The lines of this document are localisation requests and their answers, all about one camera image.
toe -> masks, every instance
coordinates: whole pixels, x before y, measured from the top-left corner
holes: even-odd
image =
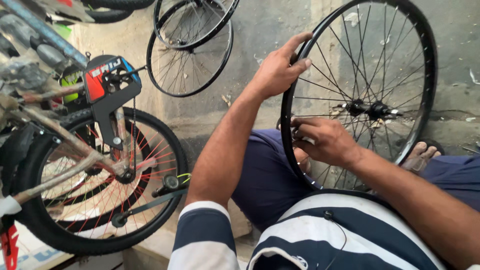
[[[419,142],[417,145],[413,148],[412,153],[410,154],[411,157],[417,157],[421,153],[425,152],[427,150],[427,144],[424,142]]]
[[[427,151],[422,153],[420,156],[424,159],[430,159],[435,154],[435,152],[437,152],[437,148],[435,146],[430,146]]]

navy blue shorts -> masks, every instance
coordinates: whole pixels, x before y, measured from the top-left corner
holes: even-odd
[[[440,156],[421,177],[480,211],[480,156]],[[252,130],[232,199],[260,231],[313,190],[288,164],[280,131]]]

wheel hub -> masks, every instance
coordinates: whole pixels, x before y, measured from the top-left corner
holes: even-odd
[[[123,176],[116,176],[115,179],[122,184],[130,184],[135,180],[135,174],[132,169],[128,169]]]
[[[340,105],[340,107],[347,109],[351,116],[357,117],[362,113],[369,116],[370,120],[378,120],[387,116],[396,117],[403,115],[396,109],[390,109],[387,105],[383,104],[381,100],[377,100],[374,103],[366,104],[363,100],[357,99],[350,103]]]

bicycle chain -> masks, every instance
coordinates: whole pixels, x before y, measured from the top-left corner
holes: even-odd
[[[136,119],[136,97],[133,97],[133,130],[132,136],[134,144],[133,144],[133,178],[137,176],[137,119]]]

foot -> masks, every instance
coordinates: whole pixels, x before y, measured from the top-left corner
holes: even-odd
[[[425,167],[430,159],[442,155],[435,146],[430,146],[427,149],[425,142],[419,142],[413,148],[412,153],[408,156],[405,162],[402,164],[402,168],[411,171],[414,174],[419,174]]]

